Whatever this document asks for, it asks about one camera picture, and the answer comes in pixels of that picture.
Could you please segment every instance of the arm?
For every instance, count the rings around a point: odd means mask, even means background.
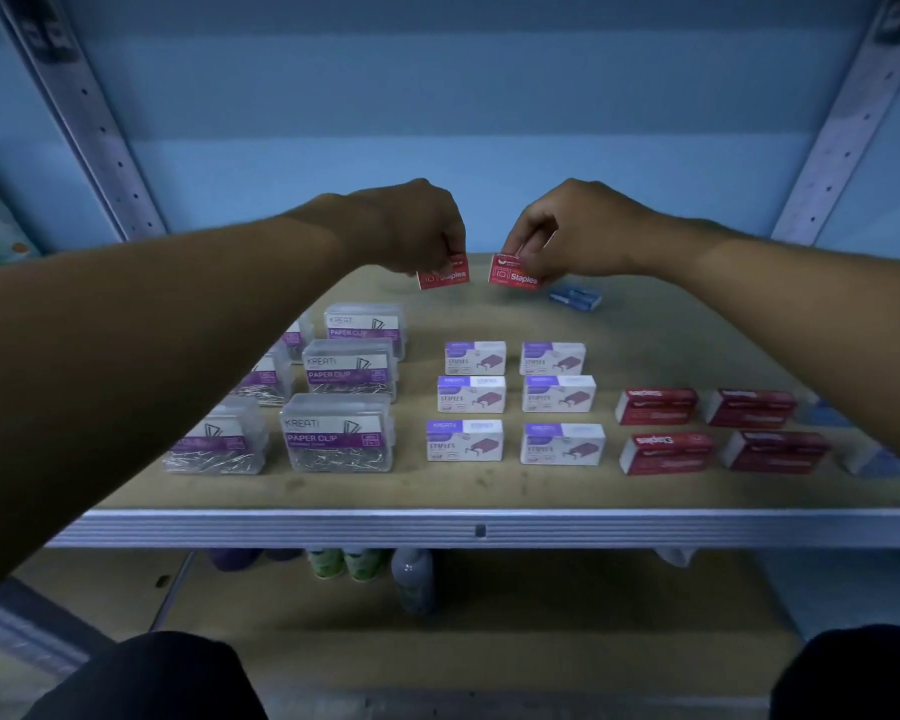
[[[202,418],[366,264],[447,264],[464,226],[415,180],[204,232],[0,267],[0,580]]]
[[[684,288],[900,453],[900,261],[758,240],[574,179],[527,207],[504,245],[517,251],[533,276]]]

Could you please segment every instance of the person's left hand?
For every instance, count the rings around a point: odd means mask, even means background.
[[[321,194],[287,215],[328,229],[356,265],[395,273],[450,270],[467,251],[467,231],[453,195],[426,179],[346,195]]]

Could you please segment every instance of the red staples box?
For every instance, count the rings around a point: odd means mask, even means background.
[[[703,410],[703,420],[712,427],[738,429],[782,429],[797,409],[790,391],[718,388]]]
[[[703,432],[632,435],[620,453],[624,475],[699,472],[713,452],[713,437]]]
[[[450,264],[453,271],[449,275],[437,275],[435,272],[418,272],[416,282],[421,291],[429,291],[431,288],[443,288],[445,285],[460,285],[470,282],[470,262],[467,255],[459,253],[450,255]]]
[[[540,279],[530,277],[520,269],[520,258],[514,255],[497,254],[490,262],[489,281],[494,285],[507,285],[510,288],[523,288],[535,291],[540,288]]]
[[[735,432],[720,453],[725,468],[808,475],[830,451],[818,432]]]
[[[617,402],[617,422],[686,424],[698,401],[692,388],[625,388]]]

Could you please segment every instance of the hand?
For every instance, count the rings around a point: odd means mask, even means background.
[[[355,266],[395,273],[441,273],[467,251],[467,232],[450,192],[426,179],[347,195],[321,194],[287,216],[329,229]]]
[[[546,279],[640,274],[667,219],[599,181],[567,179],[528,205],[501,252]]]

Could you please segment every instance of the black pants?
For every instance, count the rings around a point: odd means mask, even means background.
[[[95,656],[36,702],[24,720],[266,717],[227,644],[161,631]],[[769,717],[900,720],[900,627],[828,631],[814,638],[773,688]]]

